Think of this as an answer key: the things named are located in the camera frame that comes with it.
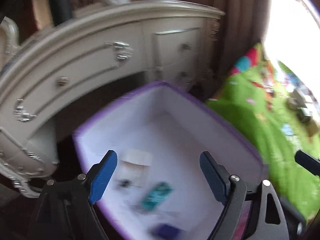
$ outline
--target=drawer knob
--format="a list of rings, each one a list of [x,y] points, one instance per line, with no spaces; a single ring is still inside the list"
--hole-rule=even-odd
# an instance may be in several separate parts
[[[192,47],[189,43],[182,43],[181,47],[183,50],[191,50],[192,49]]]
[[[64,87],[65,85],[69,84],[69,78],[65,77],[65,76],[61,76],[59,78],[57,78],[57,85],[59,87]]]

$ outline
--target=dark floor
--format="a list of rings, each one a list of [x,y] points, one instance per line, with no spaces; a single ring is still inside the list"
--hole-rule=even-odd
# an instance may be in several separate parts
[[[58,154],[60,166],[52,175],[52,178],[57,182],[67,181],[72,180],[81,173],[71,136],[58,144]],[[12,184],[8,179],[2,177],[0,178],[0,182],[13,189]],[[13,239],[27,239],[29,222],[35,208],[36,201],[37,199],[26,198],[19,195],[17,198],[0,208],[0,240],[10,240],[8,236],[4,236],[3,230],[5,226],[3,226],[3,223],[5,223],[9,230],[14,234]],[[122,239],[106,221],[100,211],[96,207],[94,207],[94,209],[109,239]]]

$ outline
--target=purple storage box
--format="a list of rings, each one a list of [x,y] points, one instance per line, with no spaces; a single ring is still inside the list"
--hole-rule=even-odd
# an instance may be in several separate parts
[[[99,163],[108,150],[119,159],[137,149],[152,155],[147,181],[121,189],[118,166],[101,200],[100,210],[126,239],[154,239],[150,230],[161,223],[183,232],[184,240],[206,240],[223,205],[216,201],[200,169],[199,156],[209,151],[230,174],[259,183],[268,176],[257,150],[232,125],[191,95],[166,82],[153,82],[111,103],[79,127],[73,139],[83,172]],[[153,212],[136,207],[160,181],[173,192]]]

